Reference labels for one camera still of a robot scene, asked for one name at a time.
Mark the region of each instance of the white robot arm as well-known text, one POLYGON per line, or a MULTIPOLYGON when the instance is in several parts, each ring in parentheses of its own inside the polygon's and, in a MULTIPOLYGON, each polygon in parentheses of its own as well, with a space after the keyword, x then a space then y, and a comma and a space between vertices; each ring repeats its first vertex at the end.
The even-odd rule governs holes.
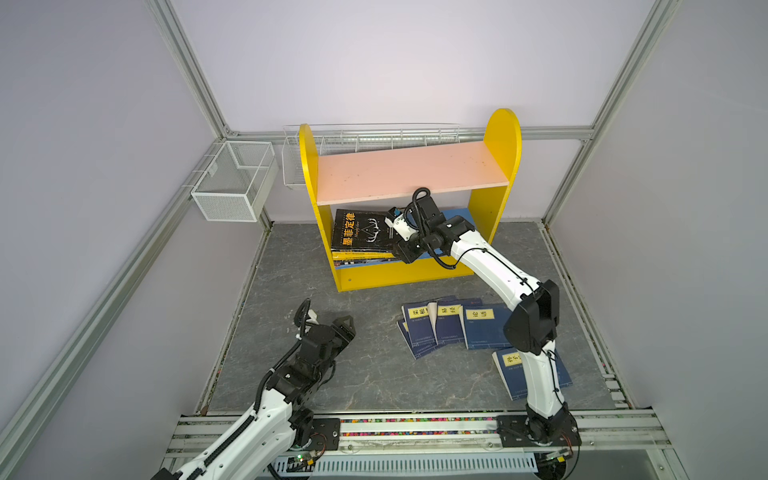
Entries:
MULTIPOLYGON (((310 444, 314 414, 304 404, 333 376, 336 357, 356 334, 351 316, 338 318, 332 325, 316 320, 311 325, 314 319, 306 299, 293 319, 300 328, 298 340, 262 378, 247 412, 194 460, 174 473, 163 468, 152 480, 253 480, 265 468, 279 478, 272 462, 292 447, 303 449, 310 444)), ((295 466, 312 465, 317 458, 299 456, 295 466)))
POLYGON ((518 433, 540 445, 548 445, 565 429, 575 427, 568 404, 560 392, 555 368, 555 327, 559 323, 557 285, 551 280, 541 282, 517 268, 485 241, 465 218, 446 219, 427 188, 419 188, 406 209, 392 208, 387 224, 402 238, 394 247, 395 257, 412 263, 428 253, 448 269, 464 263, 512 311, 504 333, 521 354, 528 384, 528 421, 525 430, 518 433), (443 262, 435 253, 437 249, 450 253, 456 262, 443 262))
MULTIPOLYGON (((550 445, 563 434, 573 440, 573 446, 580 445, 576 422, 560 393, 555 368, 557 286, 517 268, 466 219, 446 220, 426 188, 418 189, 403 211, 392 208, 387 224, 402 238, 393 249, 397 258, 412 263, 426 252, 445 268, 464 263, 512 311, 504 334, 521 354, 528 384, 528 419, 524 425, 506 429, 539 445, 550 445), (409 222, 411 215, 415 225, 409 222), (456 262, 443 262, 436 249, 450 252, 456 262)), ((307 331, 308 319, 311 322, 314 318, 309 307, 307 299, 296 312, 299 340, 264 376, 248 411, 192 462, 175 473, 162 469, 152 480, 252 480, 265 468, 279 478, 272 470, 274 459, 292 447, 306 447, 310 439, 313 413, 303 406, 304 402, 322 385, 329 367, 335 368, 336 356, 355 337, 351 317, 334 320, 332 326, 315 325, 307 331)), ((303 466, 311 465, 307 462, 312 460, 302 460, 303 466)))

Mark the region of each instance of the wall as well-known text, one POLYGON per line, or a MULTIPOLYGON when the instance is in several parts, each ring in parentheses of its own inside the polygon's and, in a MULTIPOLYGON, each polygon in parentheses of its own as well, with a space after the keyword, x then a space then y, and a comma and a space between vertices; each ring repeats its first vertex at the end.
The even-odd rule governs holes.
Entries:
POLYGON ((142 2, 0 15, 0 427, 213 134, 142 2))
POLYGON ((192 204, 16 478, 151 478, 195 412, 260 238, 192 204))
MULTIPOLYGON (((581 145, 576 140, 530 140, 523 141, 523 153, 515 185, 509 194, 503 220, 541 219, 547 211, 554 192, 560 186, 562 177, 576 156, 581 145)), ((275 151, 280 156, 282 148, 275 151)), ((463 208, 469 202, 469 192, 437 194, 435 202, 441 208, 463 208)), ((403 206, 410 198, 361 202, 353 205, 339 205, 341 208, 370 208, 389 210, 403 206)), ((314 223, 315 214, 306 190, 291 190, 275 182, 266 202, 270 218, 284 223, 314 223)))
POLYGON ((684 2, 553 226, 695 480, 765 471, 767 22, 684 2))
MULTIPOLYGON (((213 140, 143 2, 2 10, 0 428, 213 140)), ((149 478, 210 374, 257 228, 190 210, 19 478, 107 478, 107 463, 149 478)))
MULTIPOLYGON (((174 0, 235 131, 302 123, 482 127, 500 107, 524 126, 589 125, 653 3, 174 0)), ((506 217, 541 217, 574 158, 570 147, 524 152, 534 149, 541 161, 523 164, 512 191, 523 195, 520 208, 506 217)), ((277 187, 267 207, 274 220, 312 217, 306 194, 277 187)))

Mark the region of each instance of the wire mesh basket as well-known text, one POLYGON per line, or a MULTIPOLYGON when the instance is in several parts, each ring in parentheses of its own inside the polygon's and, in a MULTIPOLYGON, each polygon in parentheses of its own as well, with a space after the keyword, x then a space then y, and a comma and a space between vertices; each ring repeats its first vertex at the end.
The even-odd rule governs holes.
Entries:
MULTIPOLYGON (((456 124, 310 125, 320 155, 457 144, 456 124)), ((283 182, 294 190, 306 189, 301 168, 299 125, 283 127, 283 182)))
POLYGON ((192 197, 207 220, 257 222, 277 171, 270 142, 225 141, 192 197))

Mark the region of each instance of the white vent cover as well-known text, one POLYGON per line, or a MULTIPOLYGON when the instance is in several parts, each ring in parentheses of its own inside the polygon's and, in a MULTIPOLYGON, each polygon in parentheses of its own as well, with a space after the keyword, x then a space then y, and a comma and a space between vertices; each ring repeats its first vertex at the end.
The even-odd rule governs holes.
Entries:
POLYGON ((484 473, 537 472, 532 453, 494 452, 426 455, 328 455, 317 461, 312 473, 287 473, 287 457, 273 466, 283 477, 480 475, 484 473))

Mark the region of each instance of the book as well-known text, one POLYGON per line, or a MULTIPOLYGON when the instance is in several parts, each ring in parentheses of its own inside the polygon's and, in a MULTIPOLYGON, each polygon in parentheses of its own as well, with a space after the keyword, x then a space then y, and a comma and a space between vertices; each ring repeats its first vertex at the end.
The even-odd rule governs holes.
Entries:
POLYGON ((394 259, 392 252, 331 252, 333 261, 368 260, 368 259, 394 259))
MULTIPOLYGON (((340 211, 341 212, 356 212, 356 210, 341 210, 341 209, 338 209, 336 211, 336 222, 334 222, 333 236, 332 236, 332 239, 331 239, 331 259, 334 260, 333 264, 334 264, 334 267, 337 270, 339 268, 353 268, 353 267, 358 267, 358 266, 369 266, 369 265, 377 265, 378 263, 382 263, 382 262, 375 262, 375 261, 366 262, 366 261, 357 261, 357 260, 373 260, 373 259, 377 259, 377 260, 391 260, 391 261, 396 261, 396 262, 401 261, 401 260, 397 260, 392 255, 392 247, 391 247, 391 245, 390 245, 389 249, 386 252, 381 252, 381 251, 374 252, 374 251, 369 251, 369 250, 356 250, 354 248, 352 248, 350 250, 351 247, 336 248, 334 246, 335 245, 334 244, 334 239, 336 238, 336 231, 337 231, 336 225, 339 222, 339 212, 340 211)), ((384 212, 370 212, 370 213, 373 213, 373 214, 383 214, 384 212)), ((444 210, 443 214, 445 215, 446 219, 455 217, 456 215, 460 215, 460 216, 464 217, 469 223, 472 223, 473 225, 475 224, 475 221, 474 221, 474 219, 472 219, 472 215, 469 213, 469 209, 468 208, 455 208, 455 209, 451 209, 451 210, 444 210)), ((394 244, 400 238, 399 235, 396 232, 393 235, 395 235, 395 237, 393 238, 392 244, 394 244)), ((445 255, 440 249, 437 249, 435 251, 435 253, 437 253, 438 255, 441 255, 441 256, 445 255)), ((429 258, 429 254, 428 253, 423 253, 419 257, 419 260, 421 260, 423 258, 429 258)))
POLYGON ((512 345, 504 336, 504 324, 512 311, 503 303, 482 308, 465 307, 462 331, 467 350, 508 349, 512 345))
POLYGON ((396 258, 369 258, 361 260, 334 260, 333 267, 336 270, 353 268, 355 266, 379 265, 381 263, 399 262, 396 258))
MULTIPOLYGON (((504 386, 507 388, 510 398, 513 400, 524 399, 528 396, 528 384, 525 382, 525 373, 523 372, 523 362, 520 352, 515 347, 493 352, 493 361, 496 364, 499 375, 502 376, 504 386)), ((558 371, 558 382, 560 388, 573 385, 571 376, 563 365, 559 355, 556 355, 554 361, 558 371)))
POLYGON ((435 314, 439 300, 456 300, 456 297, 444 296, 423 302, 406 303, 402 306, 402 317, 406 321, 411 344, 414 347, 436 343, 430 312, 432 315, 435 314))
POLYGON ((411 350, 411 354, 413 354, 414 359, 420 359, 427 353, 432 353, 438 348, 440 348, 442 345, 438 345, 437 342, 427 343, 425 345, 421 346, 413 346, 411 344, 411 336, 408 333, 408 324, 406 323, 405 319, 399 319, 397 321, 397 326, 400 328, 400 333, 402 333, 402 338, 406 339, 406 342, 408 343, 408 348, 411 350))
MULTIPOLYGON (((331 254, 358 253, 360 258, 366 258, 365 253, 378 253, 375 258, 381 258, 381 253, 392 253, 392 245, 399 239, 395 229, 388 227, 386 212, 367 210, 336 210, 336 221, 333 222, 331 236, 331 254)), ((340 257, 334 260, 355 260, 340 257)))
POLYGON ((438 300, 435 315, 430 317, 437 344, 443 346, 449 343, 464 343, 464 308, 481 305, 482 299, 479 298, 438 300))

